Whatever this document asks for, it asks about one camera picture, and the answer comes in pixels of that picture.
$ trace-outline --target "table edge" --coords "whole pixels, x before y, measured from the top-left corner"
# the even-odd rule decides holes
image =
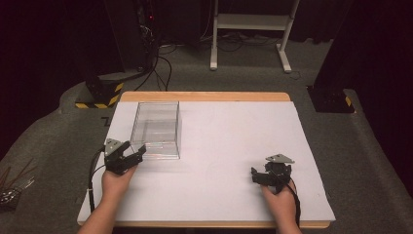
[[[323,229],[331,221],[300,221],[300,228]],[[276,228],[273,221],[117,221],[117,227],[160,227],[160,228]]]
[[[124,92],[124,101],[291,101],[287,93],[275,92]]]

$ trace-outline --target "wrist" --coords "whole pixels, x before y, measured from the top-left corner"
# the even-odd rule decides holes
[[[291,220],[280,220],[277,222],[277,229],[279,230],[280,234],[283,233],[301,233],[300,228],[298,227],[297,223]]]
[[[103,195],[102,199],[100,200],[100,203],[108,205],[108,206],[111,205],[111,206],[114,206],[116,208],[116,207],[119,206],[121,201],[122,201],[122,197]]]

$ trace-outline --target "transparent container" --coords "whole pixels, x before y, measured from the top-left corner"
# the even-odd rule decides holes
[[[143,159],[179,159],[180,134],[179,101],[138,104],[131,148],[137,152],[145,144]]]

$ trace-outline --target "hand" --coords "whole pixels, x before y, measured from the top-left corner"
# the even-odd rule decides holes
[[[288,185],[296,190],[292,180]],[[295,222],[295,201],[289,188],[285,186],[277,195],[268,186],[261,185],[261,190],[280,233],[301,233]]]
[[[136,169],[137,166],[134,166],[128,169],[124,175],[116,175],[105,171],[102,176],[102,200],[119,203],[127,192],[131,177]]]

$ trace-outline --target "wooden table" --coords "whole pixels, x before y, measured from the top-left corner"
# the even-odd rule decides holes
[[[180,104],[181,157],[139,164],[117,226],[274,228],[250,167],[264,172],[265,157],[277,153],[296,161],[291,176],[302,204],[301,228],[325,228],[335,220],[288,94],[125,92],[107,137],[130,139],[140,101],[169,100]],[[100,156],[97,166],[102,164]],[[94,176],[96,204],[102,173]],[[89,215],[86,195],[78,222],[83,224]]]

